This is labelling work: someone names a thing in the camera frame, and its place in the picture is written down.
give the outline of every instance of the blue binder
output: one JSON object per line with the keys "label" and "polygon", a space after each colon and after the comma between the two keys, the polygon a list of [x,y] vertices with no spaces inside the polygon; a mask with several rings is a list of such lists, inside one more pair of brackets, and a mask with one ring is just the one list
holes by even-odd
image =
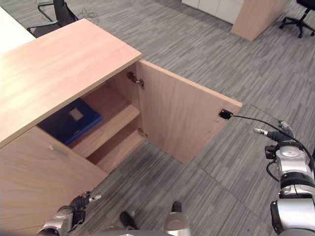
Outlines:
{"label": "blue binder", "polygon": [[65,145],[79,138],[102,117],[78,98],[39,123],[39,127]]}

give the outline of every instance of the open cabinet door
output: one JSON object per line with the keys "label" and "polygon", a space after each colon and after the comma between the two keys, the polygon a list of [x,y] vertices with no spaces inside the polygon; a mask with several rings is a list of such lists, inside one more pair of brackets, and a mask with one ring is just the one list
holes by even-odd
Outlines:
{"label": "open cabinet door", "polygon": [[145,60],[136,63],[144,132],[152,144],[188,164],[219,133],[242,104]]}

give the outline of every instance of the metal robot arm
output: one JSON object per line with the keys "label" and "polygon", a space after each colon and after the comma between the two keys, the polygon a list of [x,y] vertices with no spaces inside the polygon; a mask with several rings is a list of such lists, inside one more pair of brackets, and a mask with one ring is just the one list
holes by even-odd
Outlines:
{"label": "metal robot arm", "polygon": [[[292,129],[285,121],[279,121],[279,127],[293,137]],[[314,236],[315,180],[309,157],[299,143],[279,131],[257,128],[253,131],[278,143],[265,147],[266,158],[277,163],[281,177],[279,199],[270,205],[275,232],[281,236]]]}
{"label": "metal robot arm", "polygon": [[59,208],[50,221],[47,221],[37,236],[65,236],[85,221],[85,208],[101,196],[90,197],[90,192],[79,195],[70,205]]}

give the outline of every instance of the black office chair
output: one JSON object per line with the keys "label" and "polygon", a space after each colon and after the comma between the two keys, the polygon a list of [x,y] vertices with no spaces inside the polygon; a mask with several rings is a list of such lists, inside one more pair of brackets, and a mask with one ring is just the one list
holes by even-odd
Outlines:
{"label": "black office chair", "polygon": [[310,12],[310,10],[315,10],[315,0],[296,0],[296,2],[298,4],[301,4],[303,6],[305,6],[307,9],[304,12],[304,15],[302,16],[302,18],[300,20],[298,19],[294,19],[294,18],[290,18],[290,17],[285,17],[282,20],[282,24],[279,26],[279,28],[283,28],[285,25],[296,25],[299,27],[300,29],[300,34],[299,34],[299,38],[302,38],[303,36],[303,27],[306,27],[310,30],[312,30],[311,36],[315,35],[315,30],[310,27],[309,25],[305,24],[303,22],[303,20],[305,19],[305,17],[307,16],[307,14]]}
{"label": "black office chair", "polygon": [[[45,6],[53,5],[56,14],[56,20],[53,21],[42,9]],[[41,2],[37,6],[39,12],[43,14],[50,22],[44,23],[41,25],[30,26],[26,28],[30,33],[35,37],[40,37],[44,34],[47,34],[51,31],[54,31],[60,27],[66,26],[72,22],[78,20],[78,18],[73,14],[69,9],[65,0],[53,0],[51,2]]]}

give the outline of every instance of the cabinet shelf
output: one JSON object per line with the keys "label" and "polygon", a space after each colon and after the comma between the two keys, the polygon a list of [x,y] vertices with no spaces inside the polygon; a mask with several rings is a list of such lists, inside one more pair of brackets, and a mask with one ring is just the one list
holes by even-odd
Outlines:
{"label": "cabinet shelf", "polygon": [[87,159],[109,174],[143,141],[134,126],[128,125]]}
{"label": "cabinet shelf", "polygon": [[107,85],[92,91],[83,97],[83,100],[103,117],[102,122],[69,145],[84,158],[90,156],[140,114],[138,109]]}

